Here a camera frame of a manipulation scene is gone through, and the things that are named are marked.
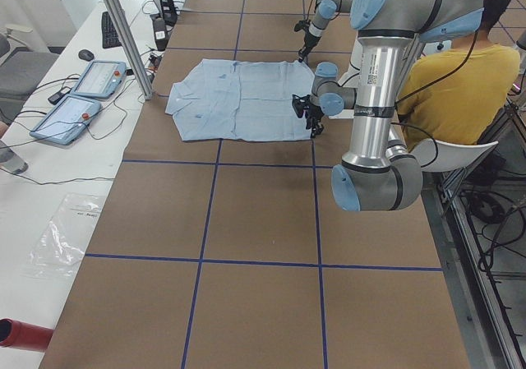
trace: yellow shirt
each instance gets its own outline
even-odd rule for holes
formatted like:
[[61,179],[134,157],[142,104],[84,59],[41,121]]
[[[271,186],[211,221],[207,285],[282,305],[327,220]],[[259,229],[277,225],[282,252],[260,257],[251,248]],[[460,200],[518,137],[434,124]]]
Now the yellow shirt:
[[[453,71],[467,50],[451,49],[419,59],[411,69],[399,98]],[[469,60],[452,76],[431,85],[398,104],[406,123],[420,127],[435,139],[459,145],[474,145],[504,105],[519,72],[519,53],[494,44],[475,49]],[[409,151],[424,133],[404,128]]]

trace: person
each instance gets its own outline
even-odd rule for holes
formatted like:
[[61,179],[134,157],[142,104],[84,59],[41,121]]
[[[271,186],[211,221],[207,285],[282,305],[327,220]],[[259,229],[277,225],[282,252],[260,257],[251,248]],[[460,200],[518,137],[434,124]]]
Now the person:
[[9,126],[4,121],[0,120],[0,138],[6,133],[8,128]]
[[[504,105],[519,74],[519,53],[488,39],[510,1],[484,0],[478,32],[454,39],[450,50],[422,57],[413,65],[397,103],[401,122],[419,127],[440,141],[459,145],[477,143]],[[454,71],[472,46],[468,61],[453,75],[404,99]],[[429,137],[411,127],[403,127],[403,132],[409,151]]]

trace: blue cloth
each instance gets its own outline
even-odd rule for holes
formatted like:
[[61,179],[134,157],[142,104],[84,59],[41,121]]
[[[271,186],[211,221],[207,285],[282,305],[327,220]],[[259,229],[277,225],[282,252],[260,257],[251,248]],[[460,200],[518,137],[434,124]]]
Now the blue cloth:
[[203,59],[170,92],[166,113],[184,141],[309,139],[292,95],[310,94],[314,74],[300,62]]

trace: white table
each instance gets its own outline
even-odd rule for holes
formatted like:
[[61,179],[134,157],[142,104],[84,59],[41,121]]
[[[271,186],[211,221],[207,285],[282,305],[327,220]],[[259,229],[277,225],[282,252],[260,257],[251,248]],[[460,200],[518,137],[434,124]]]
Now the white table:
[[[151,20],[148,14],[145,14],[153,12],[155,8],[151,3],[143,8],[145,2],[146,0],[121,0],[139,53],[155,46]],[[100,17],[104,10],[103,3],[96,6],[42,83],[72,73],[82,73],[87,62],[80,60],[77,53],[83,48],[92,51],[96,59],[127,60],[121,47],[101,47]],[[143,56],[143,61],[147,60],[148,55],[149,53]],[[37,91],[27,101],[24,110],[49,111],[52,105],[47,98],[56,92],[61,84],[50,85]],[[114,96],[108,102],[103,102],[103,106],[111,102]],[[119,129],[101,141],[95,141],[84,132],[77,141],[67,147],[41,142],[15,147],[16,153],[29,165],[24,175],[39,182],[71,178],[114,178],[121,163],[122,152],[141,112],[143,100],[139,85],[135,81],[117,101],[121,108],[127,110],[127,118]],[[111,106],[91,123],[90,130],[95,136],[102,136],[114,129],[123,115],[123,111]],[[17,121],[32,128],[42,117],[37,113],[24,113]],[[3,141],[8,145],[31,140],[28,131],[17,124],[12,124],[3,137]],[[22,266],[67,193],[107,196],[111,186],[111,181],[39,186],[0,171],[0,318],[12,318],[48,328],[55,327],[73,280],[28,278],[22,274]],[[0,348],[0,367],[36,368],[42,356],[42,353]]]

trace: red cylinder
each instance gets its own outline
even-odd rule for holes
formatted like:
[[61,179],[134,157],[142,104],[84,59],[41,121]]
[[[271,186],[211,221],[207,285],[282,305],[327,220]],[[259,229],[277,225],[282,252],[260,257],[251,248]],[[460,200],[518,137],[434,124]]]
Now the red cylinder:
[[0,347],[46,351],[53,330],[4,318],[0,320]]

